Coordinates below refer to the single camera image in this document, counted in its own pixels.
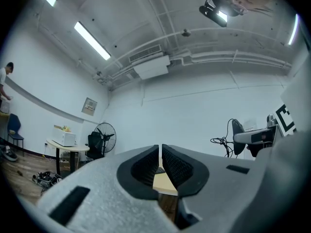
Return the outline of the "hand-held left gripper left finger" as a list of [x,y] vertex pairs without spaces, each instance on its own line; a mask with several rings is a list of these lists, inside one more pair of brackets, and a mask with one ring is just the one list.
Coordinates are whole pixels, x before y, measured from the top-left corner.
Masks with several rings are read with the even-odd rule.
[[[130,150],[88,163],[46,191],[37,205],[29,205],[30,218],[48,233],[178,232],[156,200],[132,197],[117,180],[119,165],[147,150]],[[90,192],[63,226],[50,213],[78,186]]]

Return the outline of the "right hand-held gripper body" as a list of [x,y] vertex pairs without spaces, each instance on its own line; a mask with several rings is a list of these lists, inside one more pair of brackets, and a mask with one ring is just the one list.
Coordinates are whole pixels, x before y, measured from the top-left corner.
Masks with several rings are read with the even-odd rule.
[[266,117],[266,127],[256,130],[254,144],[247,144],[247,152],[256,157],[260,150],[272,147],[282,138],[296,131],[294,121],[283,103]]

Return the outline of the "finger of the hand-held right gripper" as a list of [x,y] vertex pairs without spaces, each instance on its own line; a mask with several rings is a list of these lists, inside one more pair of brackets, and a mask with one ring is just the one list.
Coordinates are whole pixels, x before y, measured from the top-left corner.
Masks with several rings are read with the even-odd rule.
[[237,133],[233,136],[234,143],[241,144],[260,144],[266,139],[266,134],[270,132],[269,129],[260,129],[255,131],[248,131]]

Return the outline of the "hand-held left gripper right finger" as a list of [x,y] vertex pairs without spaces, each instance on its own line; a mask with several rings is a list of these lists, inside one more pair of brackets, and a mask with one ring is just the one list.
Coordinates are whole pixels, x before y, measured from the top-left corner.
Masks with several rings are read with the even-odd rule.
[[187,233],[230,233],[258,192],[266,152],[252,161],[162,145],[162,162],[178,193],[177,228]]

